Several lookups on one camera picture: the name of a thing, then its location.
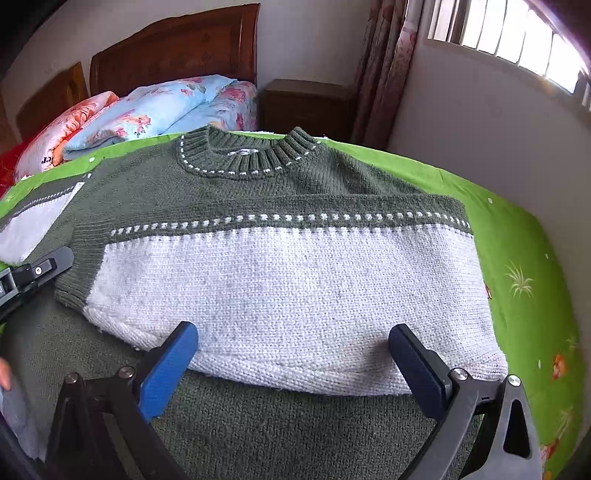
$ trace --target white wall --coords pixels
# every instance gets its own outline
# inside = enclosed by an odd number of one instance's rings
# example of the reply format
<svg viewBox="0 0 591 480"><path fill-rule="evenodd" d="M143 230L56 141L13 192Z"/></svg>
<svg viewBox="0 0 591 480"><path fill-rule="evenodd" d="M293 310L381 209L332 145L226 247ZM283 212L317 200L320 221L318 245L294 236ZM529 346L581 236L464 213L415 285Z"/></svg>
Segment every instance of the white wall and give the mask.
<svg viewBox="0 0 591 480"><path fill-rule="evenodd" d="M553 98L564 92L466 50L423 35L417 40L389 150L451 171L536 215L562 264L591 365L589 123ZM590 393L587 388L588 404Z"/></svg>
<svg viewBox="0 0 591 480"><path fill-rule="evenodd" d="M68 0L32 36L2 83L9 122L54 74L156 20L250 3L239 0ZM353 83L368 0L259 0L258 86L273 78Z"/></svg>

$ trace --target curtain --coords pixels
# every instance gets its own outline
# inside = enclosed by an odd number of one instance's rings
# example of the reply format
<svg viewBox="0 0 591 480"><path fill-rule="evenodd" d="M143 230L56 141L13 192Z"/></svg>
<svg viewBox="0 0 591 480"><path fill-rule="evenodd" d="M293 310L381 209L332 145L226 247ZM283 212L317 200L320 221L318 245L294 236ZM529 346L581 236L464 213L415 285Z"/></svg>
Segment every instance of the curtain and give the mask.
<svg viewBox="0 0 591 480"><path fill-rule="evenodd" d="M410 67L423 0L372 0L355 80L351 143L385 150Z"/></svg>

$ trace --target metal screw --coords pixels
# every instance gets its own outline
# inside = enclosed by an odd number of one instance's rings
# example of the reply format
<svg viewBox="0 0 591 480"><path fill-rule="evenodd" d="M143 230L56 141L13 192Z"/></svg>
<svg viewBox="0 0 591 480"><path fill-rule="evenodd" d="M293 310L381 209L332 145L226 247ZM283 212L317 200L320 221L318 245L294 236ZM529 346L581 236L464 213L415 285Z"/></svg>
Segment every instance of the metal screw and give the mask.
<svg viewBox="0 0 591 480"><path fill-rule="evenodd" d="M119 375L120 378L131 378L134 376L134 374L134 367L121 367L119 369L119 372L117 373L117 375Z"/></svg>
<svg viewBox="0 0 591 480"><path fill-rule="evenodd" d="M519 387L521 385L521 379L517 375L509 375L507 381L514 387Z"/></svg>
<svg viewBox="0 0 591 480"><path fill-rule="evenodd" d="M70 372L66 375L66 383L72 385L73 383L78 382L78 374L76 372Z"/></svg>
<svg viewBox="0 0 591 480"><path fill-rule="evenodd" d="M468 378L468 372L466 372L463 368L454 368L452 370L452 375L456 380L465 380Z"/></svg>

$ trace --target wooden headboard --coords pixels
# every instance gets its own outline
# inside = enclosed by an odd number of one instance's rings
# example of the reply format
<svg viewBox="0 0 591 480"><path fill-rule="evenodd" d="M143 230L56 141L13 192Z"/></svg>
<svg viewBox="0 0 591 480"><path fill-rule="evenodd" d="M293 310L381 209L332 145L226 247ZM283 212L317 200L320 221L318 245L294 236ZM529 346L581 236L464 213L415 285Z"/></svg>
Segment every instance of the wooden headboard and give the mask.
<svg viewBox="0 0 591 480"><path fill-rule="evenodd" d="M219 73L256 84L260 4L171 17L92 57L90 92L119 96L138 86Z"/></svg>
<svg viewBox="0 0 591 480"><path fill-rule="evenodd" d="M78 62L49 80L18 111L17 126L21 138L27 140L39 133L54 118L87 98L82 64Z"/></svg>

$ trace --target blue gripper pad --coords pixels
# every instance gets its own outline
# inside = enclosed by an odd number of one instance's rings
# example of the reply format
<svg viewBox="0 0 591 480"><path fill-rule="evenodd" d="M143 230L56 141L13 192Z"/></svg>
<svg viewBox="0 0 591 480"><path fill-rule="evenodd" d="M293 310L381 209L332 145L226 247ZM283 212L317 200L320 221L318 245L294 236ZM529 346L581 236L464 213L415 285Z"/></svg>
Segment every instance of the blue gripper pad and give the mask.
<svg viewBox="0 0 591 480"><path fill-rule="evenodd" d="M390 330L388 347L423 414L441 420L452 392L452 381L447 377L449 367L403 323Z"/></svg>
<svg viewBox="0 0 591 480"><path fill-rule="evenodd" d="M162 415L199 345L197 327L181 322L162 344L160 357L139 390L139 410L146 421Z"/></svg>

